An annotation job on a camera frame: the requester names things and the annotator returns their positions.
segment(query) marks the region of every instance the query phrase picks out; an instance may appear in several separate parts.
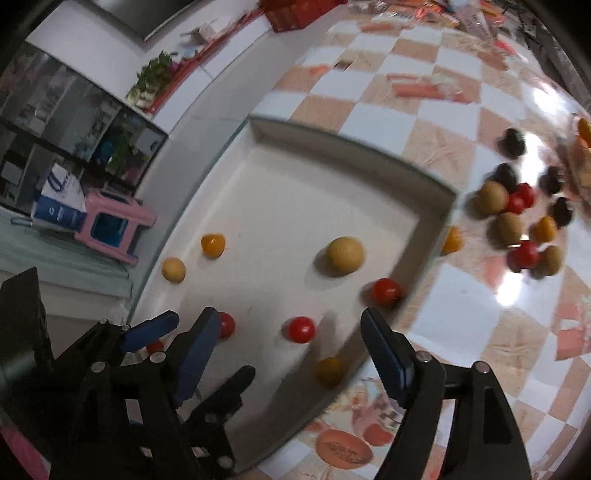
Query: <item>tray rim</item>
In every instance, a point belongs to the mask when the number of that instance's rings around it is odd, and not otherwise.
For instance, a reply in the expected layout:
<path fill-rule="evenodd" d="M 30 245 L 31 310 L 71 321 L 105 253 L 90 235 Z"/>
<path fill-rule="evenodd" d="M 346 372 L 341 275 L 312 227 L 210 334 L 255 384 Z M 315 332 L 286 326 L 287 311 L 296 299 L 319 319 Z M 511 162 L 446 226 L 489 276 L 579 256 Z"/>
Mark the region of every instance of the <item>tray rim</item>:
<path fill-rule="evenodd" d="M 220 150 L 218 155 L 216 155 L 214 160 L 210 163 L 210 165 L 204 171 L 203 175 L 199 179 L 199 182 L 197 183 L 196 188 L 193 190 L 188 201 L 184 204 L 183 208 L 180 209 L 180 211 L 177 215 L 176 221 L 173 223 L 170 231 L 168 232 L 168 235 L 166 236 L 165 241 L 163 242 L 162 248 L 160 249 L 158 255 L 156 256 L 156 258 L 152 264 L 152 267 L 149 270 L 150 273 L 148 275 L 146 275 L 146 279 L 142 285 L 142 292 L 138 295 L 138 300 L 134 305 L 134 309 L 130 312 L 128 323 L 132 323 L 134 316 L 138 310 L 138 306 L 146 298 L 147 287 L 148 287 L 148 284 L 151 282 L 153 276 L 159 275 L 160 269 L 156 268 L 156 266 L 164 259 L 164 256 L 172 243 L 172 238 L 173 238 L 179 224 L 182 223 L 183 219 L 186 216 L 190 215 L 191 203 L 194 201 L 194 198 L 195 198 L 197 192 L 202 187 L 203 183 L 207 179 L 208 175 L 211 173 L 214 166 L 217 165 L 219 160 L 226 154 L 226 152 L 228 151 L 230 146 L 234 143 L 234 141 L 239 139 L 240 135 L 248 135 L 249 133 L 251 133 L 255 142 L 260 142 L 265 137 L 272 138 L 270 135 L 265 134 L 259 128 L 257 128 L 257 125 L 256 125 L 257 122 L 268 122 L 269 124 L 288 125 L 289 128 L 300 129 L 300 130 L 308 132 L 308 133 L 318 133 L 321 135 L 326 135 L 328 137 L 335 138 L 338 141 L 345 142 L 345 143 L 353 145 L 353 146 L 362 147 L 363 149 L 366 149 L 369 151 L 373 151 L 383 157 L 386 157 L 389 161 L 397 162 L 401 167 L 404 167 L 405 169 L 411 171 L 413 174 L 418 174 L 420 176 L 423 176 L 429 182 L 435 184 L 436 186 L 439 186 L 440 188 L 442 188 L 445 191 L 445 193 L 450 195 L 450 197 L 452 198 L 452 201 L 449 206 L 449 209 L 447 210 L 447 212 L 445 212 L 441 216 L 441 224 L 443 225 L 443 227 L 442 227 L 438 237 L 433 239 L 430 249 L 429 249 L 429 254 L 428 254 L 426 260 L 423 262 L 422 266 L 420 268 L 418 268 L 418 270 L 417 270 L 417 276 L 416 276 L 416 280 L 413 285 L 413 289 L 410 291 L 410 294 L 407 295 L 402 300 L 402 302 L 396 307 L 396 313 L 393 315 L 392 321 L 389 322 L 390 327 L 395 329 L 396 322 L 397 322 L 397 319 L 400 317 L 400 314 L 414 300 L 415 295 L 418 294 L 417 287 L 423 282 L 427 272 L 433 266 L 435 260 L 440 256 L 441 248 L 442 248 L 443 243 L 445 242 L 445 239 L 447 237 L 447 235 L 446 235 L 447 234 L 447 226 L 449 225 L 450 220 L 451 220 L 454 212 L 456 211 L 458 201 L 460 200 L 460 192 L 457 189 L 453 188 L 451 185 L 449 185 L 447 182 L 442 181 L 440 178 L 437 178 L 436 176 L 434 176 L 433 174 L 431 174 L 430 172 L 428 172 L 424 168 L 421 168 L 420 166 L 417 166 L 415 164 L 411 164 L 404 157 L 402 157 L 400 155 L 393 155 L 390 152 L 384 151 L 380 148 L 376 148 L 374 145 L 368 144 L 366 142 L 358 141 L 356 139 L 352 139 L 349 137 L 344 137 L 339 134 L 335 134 L 334 132 L 329 132 L 329 131 L 325 131 L 322 129 L 314 128 L 314 127 L 311 127 L 306 124 L 299 124 L 297 122 L 286 121 L 281 118 L 274 118 L 271 116 L 253 115 L 253 114 L 249 115 L 241 123 L 240 127 L 236 130 L 236 132 L 228 139 L 228 141 L 223 146 L 223 148 Z M 298 148 L 304 148 L 302 145 L 298 145 L 295 142 L 292 142 L 291 144 L 296 145 Z M 345 379 L 343 379 L 343 381 L 339 384 L 338 387 L 336 387 L 335 389 L 332 389 L 330 391 L 331 394 L 327 395 L 325 397 L 326 398 L 325 400 L 323 400 L 322 402 L 319 402 L 319 404 L 316 408 L 311 408 L 308 415 L 301 416 L 300 421 L 294 423 L 294 427 L 291 428 L 290 430 L 286 430 L 284 432 L 284 434 L 281 435 L 281 440 L 279 442 L 272 444 L 268 449 L 265 449 L 265 452 L 260 457 L 255 458 L 252 462 L 249 462 L 247 465 L 244 465 L 244 466 L 238 465 L 240 467 L 240 470 L 237 470 L 237 473 L 242 473 L 244 471 L 247 471 L 250 468 L 253 468 L 257 464 L 261 463 L 262 461 L 264 461 L 267 458 L 269 458 L 270 456 L 272 456 L 278 449 L 283 447 L 289 441 L 294 439 L 297 436 L 297 434 L 299 432 L 301 432 L 305 428 L 305 426 L 308 425 L 314 418 L 316 418 L 318 415 L 320 415 L 324 411 L 324 409 L 326 409 L 335 400 L 335 398 L 339 394 L 341 394 L 344 390 L 349 388 L 350 383 L 355 380 L 355 378 L 358 376 L 358 373 L 362 370 L 363 366 L 367 363 L 367 361 L 369 359 L 370 359 L 369 354 L 366 353 L 365 355 L 360 355 L 360 360 L 358 360 L 355 364 L 348 365 L 349 369 L 348 369 L 347 376 L 345 377 Z"/>

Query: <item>pink plastic stool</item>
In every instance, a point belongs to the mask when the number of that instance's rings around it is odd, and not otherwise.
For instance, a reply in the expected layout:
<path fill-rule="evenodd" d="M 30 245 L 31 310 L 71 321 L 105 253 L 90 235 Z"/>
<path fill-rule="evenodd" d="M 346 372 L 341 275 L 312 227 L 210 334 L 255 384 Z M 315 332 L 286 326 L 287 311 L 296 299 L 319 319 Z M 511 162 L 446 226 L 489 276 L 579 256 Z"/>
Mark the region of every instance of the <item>pink plastic stool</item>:
<path fill-rule="evenodd" d="M 85 200 L 86 219 L 74 238 L 87 247 L 135 265 L 138 258 L 129 251 L 139 226 L 151 227 L 156 216 L 131 197 L 91 189 Z"/>

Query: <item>beige ball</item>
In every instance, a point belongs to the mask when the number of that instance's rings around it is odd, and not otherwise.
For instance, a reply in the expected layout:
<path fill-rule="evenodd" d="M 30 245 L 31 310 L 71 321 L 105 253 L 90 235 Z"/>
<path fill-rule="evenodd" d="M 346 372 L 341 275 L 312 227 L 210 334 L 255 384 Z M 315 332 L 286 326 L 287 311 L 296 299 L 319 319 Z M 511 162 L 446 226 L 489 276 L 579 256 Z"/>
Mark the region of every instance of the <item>beige ball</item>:
<path fill-rule="evenodd" d="M 343 275 L 358 270 L 365 261 L 363 245 L 356 238 L 342 236 L 332 240 L 326 250 L 326 257 L 330 264 Z"/>
<path fill-rule="evenodd" d="M 497 181 L 486 181 L 476 195 L 478 208 L 487 215 L 499 213 L 507 206 L 509 194 Z"/>
<path fill-rule="evenodd" d="M 556 245 L 550 245 L 540 254 L 540 270 L 544 275 L 556 275 L 564 264 L 564 252 Z"/>
<path fill-rule="evenodd" d="M 499 239 L 507 246 L 518 244 L 521 240 L 523 226 L 514 213 L 501 213 L 496 220 L 496 229 Z"/>
<path fill-rule="evenodd" d="M 187 268 L 180 258 L 168 257 L 162 262 L 162 275 L 172 283 L 181 283 L 187 274 Z"/>

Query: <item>black ball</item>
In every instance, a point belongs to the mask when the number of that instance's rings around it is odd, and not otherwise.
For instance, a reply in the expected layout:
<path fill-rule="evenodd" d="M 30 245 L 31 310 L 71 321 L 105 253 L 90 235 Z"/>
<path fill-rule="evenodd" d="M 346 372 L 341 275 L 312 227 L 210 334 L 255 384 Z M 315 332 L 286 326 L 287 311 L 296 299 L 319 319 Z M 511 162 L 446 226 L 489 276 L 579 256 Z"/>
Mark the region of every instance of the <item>black ball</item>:
<path fill-rule="evenodd" d="M 552 205 L 552 217 L 558 228 L 567 226 L 573 220 L 573 204 L 566 197 L 559 197 Z"/>
<path fill-rule="evenodd" d="M 508 128 L 505 131 L 505 149 L 513 158 L 520 157 L 525 153 L 525 139 L 520 130 Z"/>
<path fill-rule="evenodd" d="M 513 193 L 517 189 L 517 173 L 515 169 L 508 163 L 500 164 L 493 175 L 495 181 L 503 185 L 509 193 Z"/>
<path fill-rule="evenodd" d="M 550 166 L 546 170 L 546 191 L 550 195 L 554 195 L 562 190 L 564 186 L 564 172 L 562 168 L 557 166 Z"/>

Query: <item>glass cabinet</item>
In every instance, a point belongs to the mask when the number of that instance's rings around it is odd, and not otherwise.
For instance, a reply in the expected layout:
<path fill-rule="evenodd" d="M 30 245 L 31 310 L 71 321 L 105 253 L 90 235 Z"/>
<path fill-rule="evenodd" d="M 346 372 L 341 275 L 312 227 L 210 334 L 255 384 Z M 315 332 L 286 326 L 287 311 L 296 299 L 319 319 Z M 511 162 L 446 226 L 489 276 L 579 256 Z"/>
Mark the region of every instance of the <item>glass cabinet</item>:
<path fill-rule="evenodd" d="M 166 134 L 24 43 L 0 76 L 0 204 L 30 214 L 54 163 L 83 188 L 133 194 Z"/>

